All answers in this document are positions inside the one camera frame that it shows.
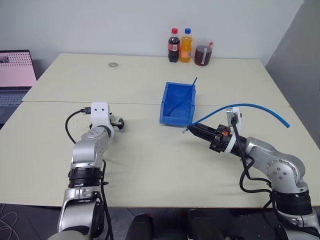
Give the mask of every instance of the orange soda bottle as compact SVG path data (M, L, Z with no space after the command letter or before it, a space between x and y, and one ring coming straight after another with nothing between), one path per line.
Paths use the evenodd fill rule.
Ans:
M180 61L182 63L188 63L190 61L191 56L191 42L192 37L190 36L191 29L186 28L184 30L185 35L181 38L181 46L180 46Z

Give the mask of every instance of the laptop keyboard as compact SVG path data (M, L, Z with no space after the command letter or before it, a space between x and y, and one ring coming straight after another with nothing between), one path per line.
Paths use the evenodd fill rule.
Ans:
M0 93L0 107L18 107L22 103L22 98L25 93L17 94L1 94Z

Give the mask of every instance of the laptop screen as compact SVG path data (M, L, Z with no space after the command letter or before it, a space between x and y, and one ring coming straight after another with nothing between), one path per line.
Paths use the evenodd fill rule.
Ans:
M28 50L0 51L0 88L32 87L36 81Z

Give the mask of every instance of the blue bottle cap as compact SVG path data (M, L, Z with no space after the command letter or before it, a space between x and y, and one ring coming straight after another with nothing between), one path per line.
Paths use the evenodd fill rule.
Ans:
M184 30L184 33L185 33L185 34L190 34L190 33L191 33L191 29L190 29L190 28L186 28L186 29Z

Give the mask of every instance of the laptop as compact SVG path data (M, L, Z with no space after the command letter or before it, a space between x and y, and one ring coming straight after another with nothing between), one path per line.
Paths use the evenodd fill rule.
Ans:
M36 82L29 50L0 50L0 128Z

